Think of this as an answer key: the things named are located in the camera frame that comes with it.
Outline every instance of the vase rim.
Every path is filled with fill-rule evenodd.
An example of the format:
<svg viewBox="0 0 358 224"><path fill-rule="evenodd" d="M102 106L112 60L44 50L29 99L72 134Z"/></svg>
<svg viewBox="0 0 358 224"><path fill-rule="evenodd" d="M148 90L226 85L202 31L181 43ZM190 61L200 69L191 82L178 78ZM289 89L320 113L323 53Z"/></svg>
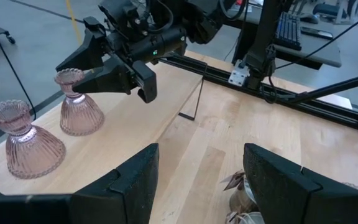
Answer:
<svg viewBox="0 0 358 224"><path fill-rule="evenodd" d="M14 108L17 111L17 114L9 118L1 116L1 112L8 110L9 108ZM0 124L11 123L21 119L30 111L30 106L28 103L22 100L6 100L0 102Z"/></svg>
<svg viewBox="0 0 358 224"><path fill-rule="evenodd" d="M72 85L84 79L84 71L77 68L66 68L55 76L55 82L59 85Z"/></svg>

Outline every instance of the wooden tabletop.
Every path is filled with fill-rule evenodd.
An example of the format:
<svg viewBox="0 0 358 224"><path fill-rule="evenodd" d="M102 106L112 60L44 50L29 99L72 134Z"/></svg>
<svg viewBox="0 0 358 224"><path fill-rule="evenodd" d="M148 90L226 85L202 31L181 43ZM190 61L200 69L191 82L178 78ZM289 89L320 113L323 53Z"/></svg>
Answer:
<svg viewBox="0 0 358 224"><path fill-rule="evenodd" d="M232 69L203 55L188 56ZM197 94L198 89L182 112L194 113ZM221 181L242 169L246 142L358 186L358 130L205 82L196 120L177 117L158 140L160 169L150 223L224 223L233 190L223 192L227 183Z"/></svg>
<svg viewBox="0 0 358 224"><path fill-rule="evenodd" d="M90 94L106 116L103 127L94 134L64 134L59 127L60 105L34 121L61 139L67 148L65 160L50 174L32 180L13 177L7 170L5 143L0 144L0 192L76 192L156 142L198 86L201 76L163 63L150 67L157 74L158 97L149 104L137 96L137 90L130 96Z"/></svg>
<svg viewBox="0 0 358 224"><path fill-rule="evenodd" d="M191 52L187 55L223 70L232 69L230 64L213 58ZM7 172L1 144L0 191L74 192L155 141L160 144L160 164L150 218L153 224L224 223L233 191L223 192L225 184L221 181L242 169L246 142L334 180L358 186L358 130L270 105L210 82L204 83L196 120L189 121L176 115L200 77L163 64L154 70L158 75L158 97L149 105L135 95L92 95L106 113L106 123L93 135L63 134L58 127L59 106L39 118L35 124L61 138L68 148L63 164L45 177L13 178ZM285 80L275 82L290 90L300 87ZM199 88L181 112L194 113ZM333 99L341 103L340 98Z"/></svg>

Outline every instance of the glass candle holder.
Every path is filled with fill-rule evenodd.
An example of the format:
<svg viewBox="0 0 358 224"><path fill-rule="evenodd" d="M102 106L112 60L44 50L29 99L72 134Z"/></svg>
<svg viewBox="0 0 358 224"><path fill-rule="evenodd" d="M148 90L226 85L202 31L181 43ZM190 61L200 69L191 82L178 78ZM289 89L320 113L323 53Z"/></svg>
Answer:
<svg viewBox="0 0 358 224"><path fill-rule="evenodd" d="M66 148L44 128L31 124L30 106L21 100L0 102L0 129L8 133L6 160L9 172L21 179L41 177L56 169Z"/></svg>
<svg viewBox="0 0 358 224"><path fill-rule="evenodd" d="M66 94L62 103L60 127L72 136L84 136L97 131L104 122L104 115L87 94L75 93L73 85L85 77L83 71L75 68L57 73L55 82Z"/></svg>

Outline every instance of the chair backrest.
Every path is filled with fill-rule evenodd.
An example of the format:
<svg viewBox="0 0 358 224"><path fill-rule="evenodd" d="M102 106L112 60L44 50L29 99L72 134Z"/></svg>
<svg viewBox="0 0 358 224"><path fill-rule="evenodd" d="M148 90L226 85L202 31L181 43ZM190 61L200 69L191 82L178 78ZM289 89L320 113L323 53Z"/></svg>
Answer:
<svg viewBox="0 0 358 224"><path fill-rule="evenodd" d="M352 17L352 10L353 10L353 6L355 7L354 12L357 12L357 8L358 8L358 0L349 0L349 2L347 3L347 16Z"/></svg>

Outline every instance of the concrete floor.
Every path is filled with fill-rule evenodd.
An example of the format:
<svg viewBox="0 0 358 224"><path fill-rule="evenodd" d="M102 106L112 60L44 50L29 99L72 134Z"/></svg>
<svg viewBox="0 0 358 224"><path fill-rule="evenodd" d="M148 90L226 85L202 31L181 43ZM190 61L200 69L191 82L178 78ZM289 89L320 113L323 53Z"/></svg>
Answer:
<svg viewBox="0 0 358 224"><path fill-rule="evenodd" d="M69 16L65 1L20 0L26 4ZM103 13L97 5L100 0L76 0L71 7L78 19L94 16L103 21ZM7 29L16 39L11 45L1 35L0 41L10 58L33 104L37 105L59 90L53 81L55 67L78 46L72 23L67 18L40 11L18 2L0 0L0 27ZM334 35L347 26L336 26ZM189 44L188 50L210 57L231 61L239 30L224 26L208 45ZM312 88L319 88L348 78L358 76L358 26L337 40L341 49L342 67L325 66L312 70L300 65L292 65L278 70L274 75ZM287 63L277 59L277 65ZM339 93L358 107L358 88ZM23 91L0 50L0 101L8 99L26 100Z"/></svg>

